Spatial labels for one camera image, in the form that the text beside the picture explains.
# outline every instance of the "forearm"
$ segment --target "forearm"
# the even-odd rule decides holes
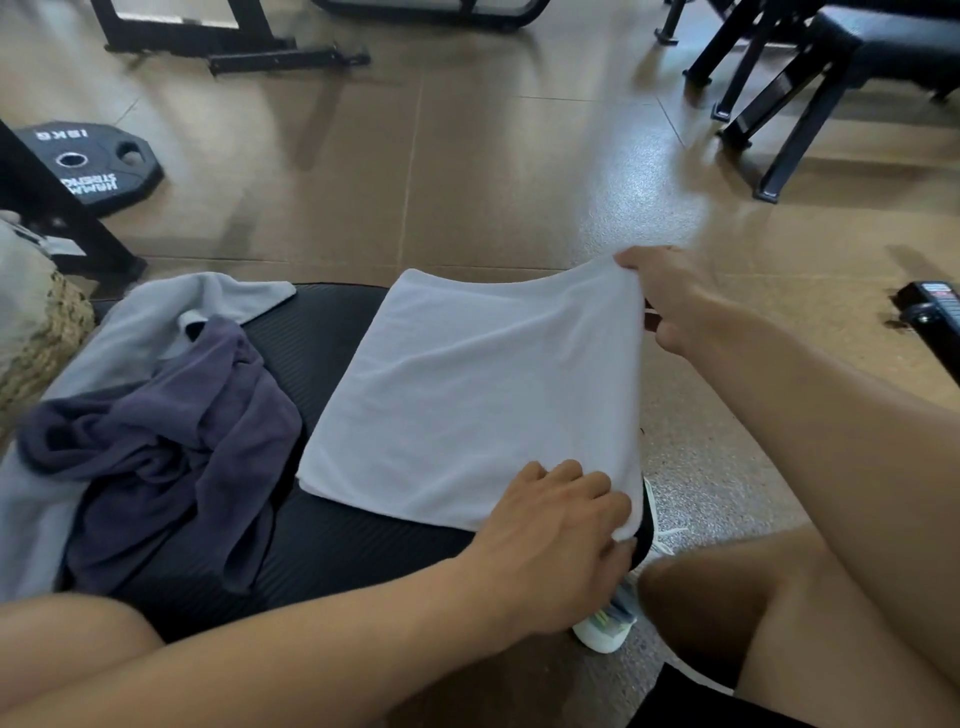
[[[447,561],[159,650],[0,726],[359,726],[517,636]]]
[[[960,416],[739,306],[697,310],[687,358],[861,588],[960,682]]]

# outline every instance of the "crumpled purple towel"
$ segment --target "crumpled purple towel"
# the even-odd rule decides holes
[[[192,518],[225,586],[244,591],[301,427],[243,329],[214,316],[145,382],[42,402],[17,445],[33,470],[93,480],[66,550],[81,591],[111,593]]]

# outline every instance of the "white shoe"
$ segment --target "white shoe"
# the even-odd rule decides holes
[[[646,478],[643,478],[643,491],[650,505],[650,515],[654,522],[654,541],[651,549],[661,554],[673,555],[673,549],[665,544],[661,538],[671,536],[685,528],[670,528],[660,531],[660,521],[657,515],[657,504],[654,502],[653,490]],[[598,612],[590,615],[579,624],[573,626],[573,634],[594,652],[610,654],[620,648],[630,634],[630,628],[639,619],[640,603],[636,598],[636,574],[631,571],[621,581],[610,604]]]

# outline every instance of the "bare arm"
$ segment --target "bare arm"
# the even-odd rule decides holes
[[[722,299],[688,254],[631,249],[685,356],[902,636],[960,685],[960,415]]]
[[[3,728],[359,726],[457,667],[602,606],[630,500],[531,463],[459,557],[213,630],[0,716]]]

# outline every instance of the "brown floor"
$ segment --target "brown floor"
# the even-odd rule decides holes
[[[154,12],[225,0],[150,0]],[[121,9],[141,9],[123,0]],[[547,275],[631,243],[705,251],[732,296],[853,364],[960,408],[918,339],[883,325],[886,295],[960,278],[960,112],[870,84],[831,119],[782,202],[751,199],[716,155],[681,70],[718,21],[690,5],[681,45],[654,44],[660,0],[553,0],[527,32],[483,36],[323,20],[268,2],[281,32],[360,40],[373,66],[212,79],[199,61],[113,57],[85,0],[0,4],[0,116],[100,121],[146,137],[168,180],[109,226],[151,276],[389,284],[411,266],[457,279]],[[194,10],[191,14],[200,14]],[[748,92],[778,64],[768,53]],[[769,161],[799,113],[748,153]],[[645,458],[676,546],[786,527],[803,513],[732,415],[681,360],[645,356]],[[399,726],[626,724],[671,659],[648,626],[618,653],[534,640],[398,709]]]

